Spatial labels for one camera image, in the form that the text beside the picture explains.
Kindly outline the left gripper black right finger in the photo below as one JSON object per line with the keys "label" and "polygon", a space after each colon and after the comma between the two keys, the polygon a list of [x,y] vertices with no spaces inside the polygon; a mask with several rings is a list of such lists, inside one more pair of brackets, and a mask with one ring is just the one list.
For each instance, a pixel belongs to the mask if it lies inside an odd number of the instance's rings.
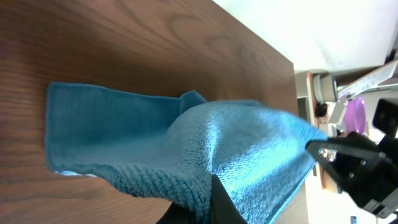
{"label": "left gripper black right finger", "polygon": [[387,218],[397,214],[396,98],[378,101],[373,126],[385,134],[378,144],[351,132],[309,141],[306,150],[359,208]]}

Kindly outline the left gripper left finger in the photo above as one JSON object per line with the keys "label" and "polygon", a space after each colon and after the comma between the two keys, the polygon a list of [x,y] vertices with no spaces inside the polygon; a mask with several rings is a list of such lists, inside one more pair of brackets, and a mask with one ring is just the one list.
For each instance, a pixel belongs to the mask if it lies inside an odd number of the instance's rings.
{"label": "left gripper left finger", "polygon": [[[172,203],[157,224],[192,224],[196,214]],[[212,175],[209,223],[246,224],[217,175]]]}

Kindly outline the blue microfiber cloth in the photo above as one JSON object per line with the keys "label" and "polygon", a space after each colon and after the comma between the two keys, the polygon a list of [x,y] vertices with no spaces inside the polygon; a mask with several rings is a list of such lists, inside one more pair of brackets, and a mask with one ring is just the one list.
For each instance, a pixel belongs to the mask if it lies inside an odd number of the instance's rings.
{"label": "blue microfiber cloth", "polygon": [[248,223],[272,223],[314,166],[305,150],[325,134],[305,120],[255,100],[206,101],[102,86],[47,88],[49,169],[93,175],[122,193],[157,197],[207,223],[217,175]]}

